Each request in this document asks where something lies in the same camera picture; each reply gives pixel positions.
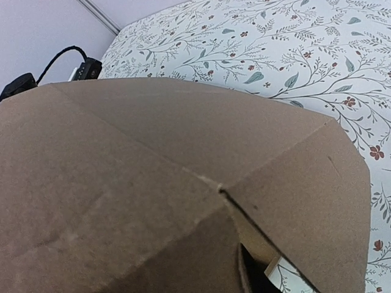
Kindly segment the brown cardboard box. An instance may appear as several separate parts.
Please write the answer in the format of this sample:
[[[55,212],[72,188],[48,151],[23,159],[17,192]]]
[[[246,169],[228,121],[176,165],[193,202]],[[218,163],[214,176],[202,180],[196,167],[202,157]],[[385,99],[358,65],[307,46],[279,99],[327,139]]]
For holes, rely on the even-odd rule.
[[[1,102],[2,292],[364,292],[370,172],[336,119],[167,78]]]

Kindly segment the floral patterned table mat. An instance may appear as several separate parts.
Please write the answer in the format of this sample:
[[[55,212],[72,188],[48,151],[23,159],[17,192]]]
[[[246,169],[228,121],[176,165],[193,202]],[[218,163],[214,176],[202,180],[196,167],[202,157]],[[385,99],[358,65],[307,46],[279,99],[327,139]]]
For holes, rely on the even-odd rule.
[[[166,77],[334,117],[371,174],[367,292],[390,291],[390,2],[189,1],[123,28],[102,79]]]

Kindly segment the left aluminium frame post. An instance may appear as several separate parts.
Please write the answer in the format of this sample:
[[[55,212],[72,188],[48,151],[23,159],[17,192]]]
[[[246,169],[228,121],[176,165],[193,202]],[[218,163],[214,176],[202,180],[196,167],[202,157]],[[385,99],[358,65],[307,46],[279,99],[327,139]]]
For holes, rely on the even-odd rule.
[[[118,35],[121,28],[91,0],[77,0],[95,19],[97,19],[110,33]]]

